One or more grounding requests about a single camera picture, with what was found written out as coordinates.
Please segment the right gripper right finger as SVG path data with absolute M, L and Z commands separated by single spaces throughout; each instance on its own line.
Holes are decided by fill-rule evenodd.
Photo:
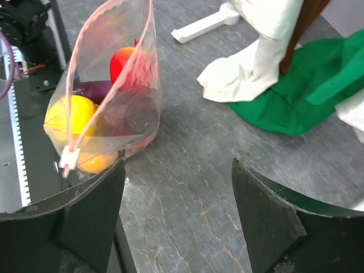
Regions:
M 234 197 L 253 272 L 362 272 L 363 213 L 287 188 L 239 160 Z

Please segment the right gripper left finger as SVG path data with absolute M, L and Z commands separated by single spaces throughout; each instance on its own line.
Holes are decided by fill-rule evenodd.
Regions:
M 106 272 L 124 181 L 119 160 L 66 191 L 1 213 L 1 272 Z

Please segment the yellow-orange mango toy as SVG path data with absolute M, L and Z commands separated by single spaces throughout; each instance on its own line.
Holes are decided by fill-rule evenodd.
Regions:
M 77 159 L 77 166 L 87 173 L 99 173 L 112 165 L 118 158 L 118 152 L 108 152 L 106 154 L 91 154 L 81 152 Z

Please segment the yellow pear toy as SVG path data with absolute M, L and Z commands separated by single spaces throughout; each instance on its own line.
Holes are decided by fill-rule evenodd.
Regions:
M 51 133 L 56 133 L 61 139 L 66 139 L 67 132 L 67 111 L 65 97 L 55 102 L 45 116 L 44 129 Z M 92 100 L 79 96 L 71 96 L 71 126 L 73 134 L 82 133 L 87 123 L 96 112 L 98 105 Z

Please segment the clear pink-dotted zip bag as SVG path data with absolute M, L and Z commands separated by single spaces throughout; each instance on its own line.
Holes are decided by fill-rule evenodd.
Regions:
M 73 84 L 89 81 L 111 81 L 113 85 L 82 133 L 76 135 L 71 126 L 71 96 L 76 95 Z M 102 136 L 97 132 L 98 116 L 119 90 L 130 88 L 154 90 L 151 97 L 159 109 L 157 128 L 148 135 Z M 115 151 L 117 161 L 133 156 L 154 140 L 160 125 L 162 91 L 152 1 L 106 1 L 94 11 L 80 30 L 47 110 L 63 97 L 67 99 L 67 138 L 44 131 L 59 154 L 64 177 L 79 169 L 81 152 L 100 155 Z

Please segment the purple eggplant toy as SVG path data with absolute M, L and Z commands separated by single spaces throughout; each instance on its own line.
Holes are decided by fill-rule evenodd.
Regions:
M 73 84 L 73 92 L 99 105 L 106 97 L 112 85 L 111 81 L 76 82 Z

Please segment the dark red mangosteen toy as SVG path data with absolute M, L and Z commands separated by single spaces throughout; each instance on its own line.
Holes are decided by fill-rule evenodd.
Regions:
M 97 132 L 103 137 L 148 135 L 159 124 L 159 109 L 149 88 L 122 89 L 98 116 Z

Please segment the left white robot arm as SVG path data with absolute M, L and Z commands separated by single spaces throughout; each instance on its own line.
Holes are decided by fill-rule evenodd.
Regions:
M 50 8 L 50 2 L 1 1 L 1 31 L 12 46 L 31 44 L 41 37 Z

